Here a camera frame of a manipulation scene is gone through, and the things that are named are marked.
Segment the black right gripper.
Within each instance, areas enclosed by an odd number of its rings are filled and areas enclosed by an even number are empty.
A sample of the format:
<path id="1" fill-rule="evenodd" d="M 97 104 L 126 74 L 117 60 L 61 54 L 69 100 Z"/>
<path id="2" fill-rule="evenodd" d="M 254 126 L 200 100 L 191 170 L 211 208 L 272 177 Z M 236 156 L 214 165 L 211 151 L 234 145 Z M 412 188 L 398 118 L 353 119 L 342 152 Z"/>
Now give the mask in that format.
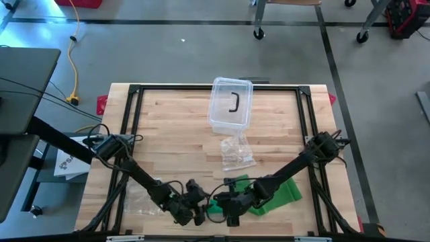
<path id="1" fill-rule="evenodd" d="M 238 227 L 240 219 L 248 209 L 259 203 L 261 196 L 253 188 L 247 188 L 239 192 L 220 192 L 214 196 L 216 204 L 222 209 L 227 218 L 228 227 Z"/>

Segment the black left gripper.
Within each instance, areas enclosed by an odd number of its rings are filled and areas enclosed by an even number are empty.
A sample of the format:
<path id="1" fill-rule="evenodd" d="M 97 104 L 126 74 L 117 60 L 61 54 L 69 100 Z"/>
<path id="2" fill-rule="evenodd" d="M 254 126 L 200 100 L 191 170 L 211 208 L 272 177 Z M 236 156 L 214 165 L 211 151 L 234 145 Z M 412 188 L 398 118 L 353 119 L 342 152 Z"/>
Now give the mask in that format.
<path id="1" fill-rule="evenodd" d="M 195 226 L 200 226 L 206 220 L 206 205 L 200 205 L 200 202 L 204 201 L 208 196 L 208 193 L 201 191 L 172 195 L 168 211 L 174 218 L 174 222 L 185 226 L 192 220 Z"/>

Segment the green bandage with white core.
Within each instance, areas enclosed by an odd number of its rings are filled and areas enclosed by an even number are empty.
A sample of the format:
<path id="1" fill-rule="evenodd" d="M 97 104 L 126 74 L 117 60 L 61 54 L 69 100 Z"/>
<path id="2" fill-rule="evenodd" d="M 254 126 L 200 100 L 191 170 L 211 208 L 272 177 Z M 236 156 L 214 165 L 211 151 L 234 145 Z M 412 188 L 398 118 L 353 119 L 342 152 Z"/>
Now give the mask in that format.
<path id="1" fill-rule="evenodd" d="M 208 214 L 222 214 L 223 210 L 217 205 L 217 201 L 210 200 L 209 205 L 207 205 Z"/>

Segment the green bandage strip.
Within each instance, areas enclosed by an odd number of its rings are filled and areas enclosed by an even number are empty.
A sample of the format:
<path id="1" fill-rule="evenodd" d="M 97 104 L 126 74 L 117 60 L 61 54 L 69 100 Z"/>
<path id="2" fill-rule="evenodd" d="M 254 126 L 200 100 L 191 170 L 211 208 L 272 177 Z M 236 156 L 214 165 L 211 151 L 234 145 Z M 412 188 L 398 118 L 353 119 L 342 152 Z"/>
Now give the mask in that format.
<path id="1" fill-rule="evenodd" d="M 299 201 L 301 198 L 302 195 L 298 189 L 298 186 L 296 185 L 296 182 L 293 178 L 290 178 L 279 187 L 279 190 L 275 192 L 273 198 L 268 203 L 258 209 L 250 207 L 248 212 L 256 216 L 263 216 L 264 214 L 267 214 L 276 208 L 291 202 Z"/>

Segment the clear zip bag white label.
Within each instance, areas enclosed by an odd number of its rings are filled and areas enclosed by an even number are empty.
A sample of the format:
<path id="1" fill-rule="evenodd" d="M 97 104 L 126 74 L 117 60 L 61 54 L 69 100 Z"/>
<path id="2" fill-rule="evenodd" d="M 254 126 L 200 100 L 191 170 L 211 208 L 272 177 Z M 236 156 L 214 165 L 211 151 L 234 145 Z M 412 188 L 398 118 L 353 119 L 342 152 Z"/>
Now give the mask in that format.
<path id="1" fill-rule="evenodd" d="M 126 186 L 124 212 L 137 215 L 159 216 L 163 211 L 150 199 L 146 189 L 130 179 Z"/>

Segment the clear plastic zip bag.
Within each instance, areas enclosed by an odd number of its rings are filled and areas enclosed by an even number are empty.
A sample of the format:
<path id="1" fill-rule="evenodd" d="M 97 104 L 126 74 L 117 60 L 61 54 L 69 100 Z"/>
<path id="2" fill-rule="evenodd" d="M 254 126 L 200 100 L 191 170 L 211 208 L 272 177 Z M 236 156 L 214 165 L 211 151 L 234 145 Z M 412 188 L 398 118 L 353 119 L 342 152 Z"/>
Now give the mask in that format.
<path id="1" fill-rule="evenodd" d="M 251 146 L 244 134 L 230 136 L 220 143 L 222 170 L 234 171 L 255 166 Z"/>

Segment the clear plastic container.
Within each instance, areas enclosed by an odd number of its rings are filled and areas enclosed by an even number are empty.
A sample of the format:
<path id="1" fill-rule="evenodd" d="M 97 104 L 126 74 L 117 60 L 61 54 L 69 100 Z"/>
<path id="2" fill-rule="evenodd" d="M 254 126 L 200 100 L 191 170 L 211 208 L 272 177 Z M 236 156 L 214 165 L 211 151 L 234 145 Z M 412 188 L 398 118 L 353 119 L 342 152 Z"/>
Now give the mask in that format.
<path id="1" fill-rule="evenodd" d="M 238 111 L 229 113 L 234 108 L 236 97 L 231 92 L 240 95 Z M 249 80 L 215 78 L 208 108 L 208 123 L 217 134 L 230 136 L 239 135 L 250 126 L 253 105 L 253 84 Z"/>

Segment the white printed paper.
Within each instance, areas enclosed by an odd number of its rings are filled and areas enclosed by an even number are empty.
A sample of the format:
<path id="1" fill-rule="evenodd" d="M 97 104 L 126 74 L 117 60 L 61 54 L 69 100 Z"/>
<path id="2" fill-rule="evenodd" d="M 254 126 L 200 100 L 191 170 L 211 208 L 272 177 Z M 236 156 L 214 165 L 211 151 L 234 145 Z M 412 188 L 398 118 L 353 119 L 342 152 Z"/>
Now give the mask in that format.
<path id="1" fill-rule="evenodd" d="M 90 164 L 73 157 L 72 155 L 58 150 L 54 166 L 54 177 L 63 177 L 66 180 L 73 179 L 79 175 L 88 173 Z"/>

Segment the grey desk top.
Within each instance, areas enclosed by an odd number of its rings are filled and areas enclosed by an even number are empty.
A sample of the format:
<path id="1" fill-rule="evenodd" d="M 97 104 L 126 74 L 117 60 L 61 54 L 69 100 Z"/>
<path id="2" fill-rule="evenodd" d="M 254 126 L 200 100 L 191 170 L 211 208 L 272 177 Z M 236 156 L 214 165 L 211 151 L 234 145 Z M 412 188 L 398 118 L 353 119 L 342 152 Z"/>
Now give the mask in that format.
<path id="1" fill-rule="evenodd" d="M 23 134 L 40 103 L 61 51 L 0 47 L 0 134 Z"/>
<path id="2" fill-rule="evenodd" d="M 34 156 L 39 140 L 34 134 L 0 136 L 0 223 L 6 219 L 27 169 L 42 167 L 41 158 Z"/>

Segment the grey metal cart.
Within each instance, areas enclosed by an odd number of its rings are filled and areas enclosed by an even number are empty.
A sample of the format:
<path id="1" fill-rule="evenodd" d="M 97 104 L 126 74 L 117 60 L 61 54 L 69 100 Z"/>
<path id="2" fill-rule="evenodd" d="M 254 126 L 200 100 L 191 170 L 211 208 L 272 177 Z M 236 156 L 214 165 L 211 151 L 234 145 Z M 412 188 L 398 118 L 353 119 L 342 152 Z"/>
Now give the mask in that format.
<path id="1" fill-rule="evenodd" d="M 363 44 L 368 41 L 369 30 L 371 26 L 385 12 L 387 6 L 392 0 L 370 0 L 370 1 L 373 5 L 373 9 L 366 17 L 366 20 L 362 24 L 361 30 L 356 36 L 356 42 L 358 44 Z"/>
<path id="2" fill-rule="evenodd" d="M 267 4 L 280 4 L 280 5 L 320 5 L 322 0 L 250 0 L 251 6 L 256 7 L 254 19 L 254 38 L 262 40 L 265 33 L 261 28 L 263 16 L 265 13 L 265 6 Z"/>

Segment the grey metal bar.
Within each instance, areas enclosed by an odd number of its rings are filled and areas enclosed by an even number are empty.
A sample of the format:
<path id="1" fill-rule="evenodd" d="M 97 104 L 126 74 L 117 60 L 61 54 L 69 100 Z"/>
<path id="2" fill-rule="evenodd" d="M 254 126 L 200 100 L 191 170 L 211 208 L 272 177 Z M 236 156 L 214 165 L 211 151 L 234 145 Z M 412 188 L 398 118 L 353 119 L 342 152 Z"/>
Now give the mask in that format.
<path id="1" fill-rule="evenodd" d="M 430 125 L 430 99 L 425 91 L 417 91 L 415 95 L 425 115 L 425 118 Z"/>

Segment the red flat object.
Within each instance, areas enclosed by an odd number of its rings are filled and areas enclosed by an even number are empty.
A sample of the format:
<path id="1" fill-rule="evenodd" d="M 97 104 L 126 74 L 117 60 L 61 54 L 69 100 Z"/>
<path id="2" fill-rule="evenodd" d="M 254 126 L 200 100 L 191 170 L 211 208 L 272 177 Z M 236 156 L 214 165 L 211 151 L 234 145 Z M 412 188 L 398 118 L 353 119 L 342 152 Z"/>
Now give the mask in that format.
<path id="1" fill-rule="evenodd" d="M 103 0 L 54 0 L 57 5 L 60 6 L 72 6 L 82 7 L 87 9 L 98 9 L 103 3 Z"/>

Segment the red and black crate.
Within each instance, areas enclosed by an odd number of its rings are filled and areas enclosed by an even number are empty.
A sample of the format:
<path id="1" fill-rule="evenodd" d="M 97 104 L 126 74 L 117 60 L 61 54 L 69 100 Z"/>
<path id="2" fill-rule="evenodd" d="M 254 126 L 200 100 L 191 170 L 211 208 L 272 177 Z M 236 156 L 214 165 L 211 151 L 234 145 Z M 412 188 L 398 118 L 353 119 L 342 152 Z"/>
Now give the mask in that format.
<path id="1" fill-rule="evenodd" d="M 430 18 L 430 0 L 391 0 L 386 17 L 393 39 L 408 39 Z"/>

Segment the silver mounting bracket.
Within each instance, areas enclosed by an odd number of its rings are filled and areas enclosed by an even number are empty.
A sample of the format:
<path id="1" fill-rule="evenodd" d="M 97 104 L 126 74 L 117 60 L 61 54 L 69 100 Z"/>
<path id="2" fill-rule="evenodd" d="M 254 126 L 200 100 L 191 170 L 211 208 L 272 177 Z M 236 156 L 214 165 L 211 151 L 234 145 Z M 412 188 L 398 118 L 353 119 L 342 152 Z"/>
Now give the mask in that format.
<path id="1" fill-rule="evenodd" d="M 105 242 L 141 242 L 144 240 L 144 235 L 115 235 L 107 237 Z"/>
<path id="2" fill-rule="evenodd" d="M 294 242 L 333 242 L 333 240 L 330 237 L 297 236 L 294 237 Z"/>

